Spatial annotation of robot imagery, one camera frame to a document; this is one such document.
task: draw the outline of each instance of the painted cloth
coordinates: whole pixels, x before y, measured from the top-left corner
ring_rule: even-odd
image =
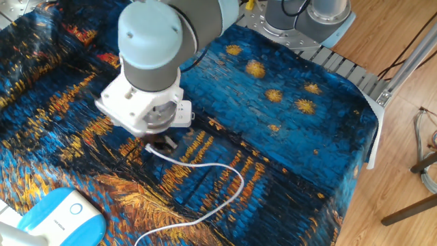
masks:
[[[94,105],[118,75],[117,18],[129,1],[60,0],[0,32],[0,199],[20,214],[74,187],[104,214],[101,245],[192,221],[236,192],[230,171],[146,152]],[[183,67],[192,64],[187,61]],[[169,156],[235,167],[239,198],[204,223],[144,245],[333,245],[378,122],[346,79],[231,27],[183,74],[191,128]]]

